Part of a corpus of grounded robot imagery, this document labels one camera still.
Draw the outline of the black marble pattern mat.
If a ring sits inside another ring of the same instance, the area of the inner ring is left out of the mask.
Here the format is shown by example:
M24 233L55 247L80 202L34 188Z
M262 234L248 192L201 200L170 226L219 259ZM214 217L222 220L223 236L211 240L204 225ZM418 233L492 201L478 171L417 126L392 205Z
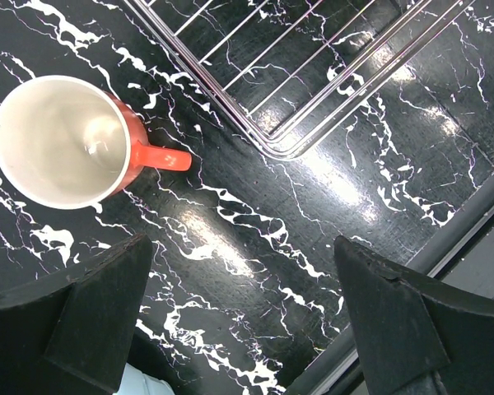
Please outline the black marble pattern mat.
M148 235L134 363L178 394L345 376L334 239L434 273L494 215L494 1L468 4L293 161L260 153L125 2L0 1L0 104L49 74L114 94L193 164L77 211L30 201L0 170L0 293Z

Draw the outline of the light blue headphones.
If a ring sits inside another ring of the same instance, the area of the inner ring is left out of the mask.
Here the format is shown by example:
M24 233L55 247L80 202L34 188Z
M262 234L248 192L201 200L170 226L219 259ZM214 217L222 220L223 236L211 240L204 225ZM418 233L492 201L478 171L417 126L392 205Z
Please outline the light blue headphones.
M144 374L126 364L119 390L114 395L174 395L172 387L164 380Z

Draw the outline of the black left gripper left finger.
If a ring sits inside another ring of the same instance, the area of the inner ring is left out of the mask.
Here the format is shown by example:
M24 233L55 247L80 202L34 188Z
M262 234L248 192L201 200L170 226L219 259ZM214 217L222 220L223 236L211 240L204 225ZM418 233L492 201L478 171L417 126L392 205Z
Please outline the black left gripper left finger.
M151 269L134 235L86 261L0 293L0 394L119 390Z

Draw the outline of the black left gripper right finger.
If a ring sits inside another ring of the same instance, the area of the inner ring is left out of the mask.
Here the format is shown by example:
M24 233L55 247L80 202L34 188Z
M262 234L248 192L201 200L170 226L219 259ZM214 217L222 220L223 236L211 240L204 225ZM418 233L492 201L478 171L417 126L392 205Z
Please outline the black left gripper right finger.
M343 236L334 263L371 394L494 394L494 300Z

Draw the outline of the metal wire dish rack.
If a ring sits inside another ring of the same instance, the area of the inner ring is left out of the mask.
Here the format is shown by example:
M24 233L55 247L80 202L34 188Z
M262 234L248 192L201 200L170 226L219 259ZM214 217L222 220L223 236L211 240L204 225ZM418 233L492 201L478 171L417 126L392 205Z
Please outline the metal wire dish rack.
M130 1L245 137L274 160L321 143L467 1Z

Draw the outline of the orange ceramic mug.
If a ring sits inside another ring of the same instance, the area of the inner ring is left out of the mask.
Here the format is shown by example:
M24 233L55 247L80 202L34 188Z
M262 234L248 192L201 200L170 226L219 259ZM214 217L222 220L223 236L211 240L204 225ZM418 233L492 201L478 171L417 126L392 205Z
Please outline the orange ceramic mug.
M129 186L142 170L186 171L187 151L153 146L121 100L75 77L45 76L0 104L0 169L42 206L75 210Z

